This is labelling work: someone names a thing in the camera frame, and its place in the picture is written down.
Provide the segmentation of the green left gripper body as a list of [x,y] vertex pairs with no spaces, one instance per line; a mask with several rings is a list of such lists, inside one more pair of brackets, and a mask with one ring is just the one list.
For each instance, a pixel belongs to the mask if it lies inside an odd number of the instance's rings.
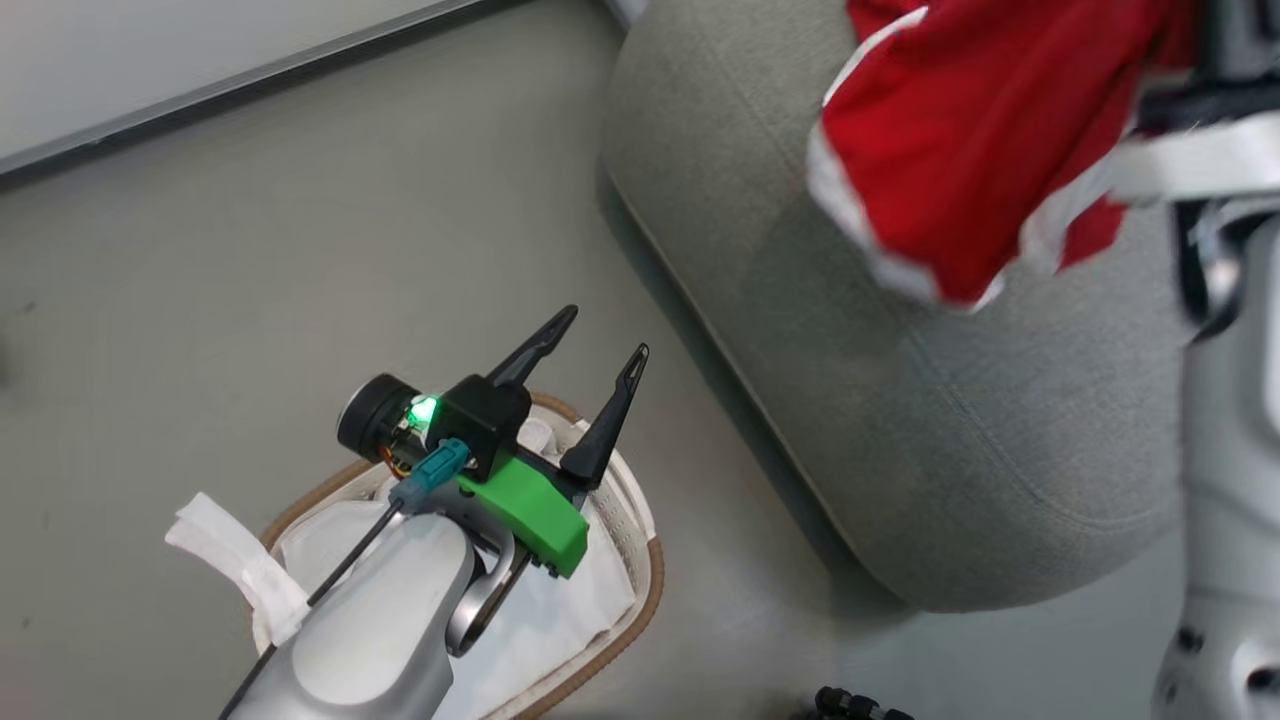
[[513,456],[485,482],[470,470],[460,473],[456,482],[543,566],[571,578],[588,552],[590,524],[547,469],[539,457]]

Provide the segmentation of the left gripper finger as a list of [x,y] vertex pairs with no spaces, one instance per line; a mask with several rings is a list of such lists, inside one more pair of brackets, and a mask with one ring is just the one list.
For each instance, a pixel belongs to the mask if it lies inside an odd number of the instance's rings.
[[559,461],[559,478],[576,491],[594,491],[603,480],[625,427],[650,348],[640,343],[614,379],[614,389],[595,421]]
[[521,388],[538,364],[556,351],[579,315],[579,305],[566,305],[486,374],[495,387]]

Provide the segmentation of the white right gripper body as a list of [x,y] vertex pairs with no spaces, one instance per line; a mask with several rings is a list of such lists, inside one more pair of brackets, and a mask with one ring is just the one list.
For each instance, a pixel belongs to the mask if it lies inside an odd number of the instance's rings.
[[1279,82],[1206,81],[1152,88],[1108,158],[1108,193],[1124,202],[1275,193]]

